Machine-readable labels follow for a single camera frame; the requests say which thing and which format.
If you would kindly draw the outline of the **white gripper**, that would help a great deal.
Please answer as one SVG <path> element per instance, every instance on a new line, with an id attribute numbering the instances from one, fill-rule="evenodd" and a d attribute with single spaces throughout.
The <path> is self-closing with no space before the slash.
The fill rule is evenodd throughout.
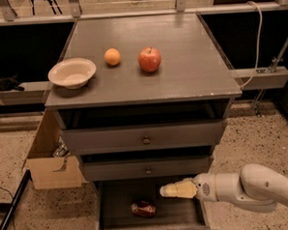
<path id="1" fill-rule="evenodd" d="M 159 193 L 163 197 L 179 197 L 191 199 L 196 197 L 204 202 L 217 201 L 216 184 L 214 174 L 198 174 L 192 179 L 183 179 L 168 186 L 160 188 Z"/>

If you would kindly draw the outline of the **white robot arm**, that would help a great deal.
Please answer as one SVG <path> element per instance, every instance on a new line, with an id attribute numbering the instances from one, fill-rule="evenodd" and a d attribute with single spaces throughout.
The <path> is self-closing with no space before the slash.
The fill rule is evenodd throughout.
<path id="1" fill-rule="evenodd" d="M 248 163 L 239 173 L 198 174 L 159 189 L 162 197 L 197 198 L 232 203 L 242 210 L 270 213 L 279 203 L 288 207 L 288 178 L 269 167 Z"/>

